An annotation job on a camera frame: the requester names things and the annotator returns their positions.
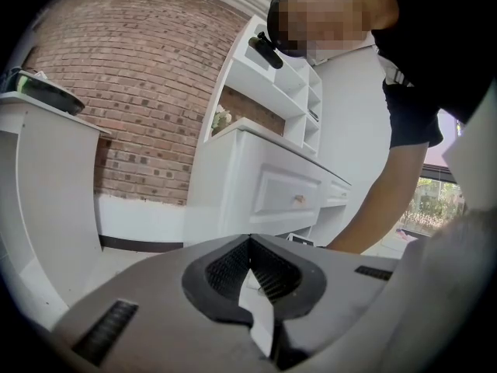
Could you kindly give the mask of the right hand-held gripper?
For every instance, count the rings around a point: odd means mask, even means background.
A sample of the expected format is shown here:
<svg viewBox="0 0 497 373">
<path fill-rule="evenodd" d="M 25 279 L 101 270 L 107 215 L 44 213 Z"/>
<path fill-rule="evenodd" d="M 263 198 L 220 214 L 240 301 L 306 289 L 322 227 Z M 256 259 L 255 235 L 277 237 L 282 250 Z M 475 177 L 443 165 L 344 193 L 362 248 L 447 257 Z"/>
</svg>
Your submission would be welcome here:
<svg viewBox="0 0 497 373">
<path fill-rule="evenodd" d="M 304 237 L 302 235 L 296 234 L 296 233 L 290 233 L 287 236 L 287 240 L 290 241 L 290 242 L 296 242 L 296 243 L 308 245 L 308 246 L 311 246 L 311 247 L 315 246 L 315 243 L 313 241 L 311 241 L 310 239 L 308 239 L 308 238 L 306 238 L 306 237 Z"/>
</svg>

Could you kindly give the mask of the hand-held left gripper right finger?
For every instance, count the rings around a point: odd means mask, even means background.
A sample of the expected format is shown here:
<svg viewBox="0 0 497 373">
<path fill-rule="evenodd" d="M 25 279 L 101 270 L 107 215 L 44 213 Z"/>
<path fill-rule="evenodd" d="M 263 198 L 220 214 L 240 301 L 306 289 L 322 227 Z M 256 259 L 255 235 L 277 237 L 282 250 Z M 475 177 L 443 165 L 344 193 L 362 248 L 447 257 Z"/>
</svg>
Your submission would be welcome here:
<svg viewBox="0 0 497 373">
<path fill-rule="evenodd" d="M 343 336 L 383 291 L 398 261 L 305 246 L 268 235 L 250 240 L 250 336 L 285 370 Z"/>
</svg>

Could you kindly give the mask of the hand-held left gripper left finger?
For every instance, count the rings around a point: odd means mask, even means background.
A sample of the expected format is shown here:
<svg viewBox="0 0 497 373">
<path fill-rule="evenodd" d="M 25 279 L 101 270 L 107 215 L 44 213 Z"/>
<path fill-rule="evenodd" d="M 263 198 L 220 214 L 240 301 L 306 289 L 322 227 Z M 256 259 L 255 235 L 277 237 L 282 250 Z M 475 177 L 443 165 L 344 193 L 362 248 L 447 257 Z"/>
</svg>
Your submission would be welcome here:
<svg viewBox="0 0 497 373">
<path fill-rule="evenodd" d="M 208 319 L 186 298 L 182 275 L 197 258 L 230 242 L 214 239 L 142 260 L 87 294 L 55 325 L 70 350 L 117 300 L 137 311 L 100 366 L 78 355 L 90 372 L 272 372 L 245 326 Z"/>
</svg>

